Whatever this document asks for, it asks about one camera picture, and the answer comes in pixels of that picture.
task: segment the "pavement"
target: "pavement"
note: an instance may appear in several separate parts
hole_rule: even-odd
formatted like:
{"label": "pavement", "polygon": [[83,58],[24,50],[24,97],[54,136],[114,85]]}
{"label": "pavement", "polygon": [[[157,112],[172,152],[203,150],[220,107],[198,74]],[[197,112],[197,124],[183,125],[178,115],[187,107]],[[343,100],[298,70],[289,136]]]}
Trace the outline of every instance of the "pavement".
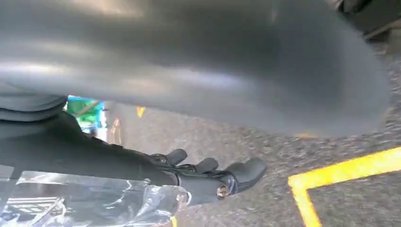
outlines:
{"label": "pavement", "polygon": [[[266,161],[267,174],[255,187],[218,204],[182,210],[176,216],[179,227],[301,227],[290,176],[401,145],[401,52],[396,49],[379,56],[392,84],[392,110],[385,126],[370,134],[300,139],[150,108],[138,117],[135,106],[113,103],[108,119],[115,127],[109,139],[148,154],[183,148],[186,162],[213,157],[221,168],[250,157]],[[401,226],[400,171],[308,192],[323,226]]]}

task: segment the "clear plastic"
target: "clear plastic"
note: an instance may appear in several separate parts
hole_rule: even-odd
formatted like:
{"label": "clear plastic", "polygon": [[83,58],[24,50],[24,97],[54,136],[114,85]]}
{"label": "clear plastic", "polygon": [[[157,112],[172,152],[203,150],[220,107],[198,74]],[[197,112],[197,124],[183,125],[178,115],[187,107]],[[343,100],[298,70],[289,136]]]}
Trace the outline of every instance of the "clear plastic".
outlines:
{"label": "clear plastic", "polygon": [[31,171],[6,188],[11,193],[0,215],[5,227],[159,226],[188,200],[178,186]]}

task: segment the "yellow painted line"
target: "yellow painted line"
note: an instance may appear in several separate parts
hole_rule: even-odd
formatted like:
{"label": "yellow painted line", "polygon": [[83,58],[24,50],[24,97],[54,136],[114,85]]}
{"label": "yellow painted line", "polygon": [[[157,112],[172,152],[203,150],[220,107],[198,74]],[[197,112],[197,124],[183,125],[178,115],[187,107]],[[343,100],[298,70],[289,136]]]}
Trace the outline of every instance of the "yellow painted line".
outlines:
{"label": "yellow painted line", "polygon": [[138,117],[142,117],[143,112],[145,112],[145,107],[137,106],[137,115]]}
{"label": "yellow painted line", "polygon": [[401,147],[294,175],[288,178],[288,184],[305,225],[320,227],[308,189],[398,170],[401,170]]}
{"label": "yellow painted line", "polygon": [[177,219],[175,218],[175,216],[171,218],[171,226],[172,227],[178,227]]}

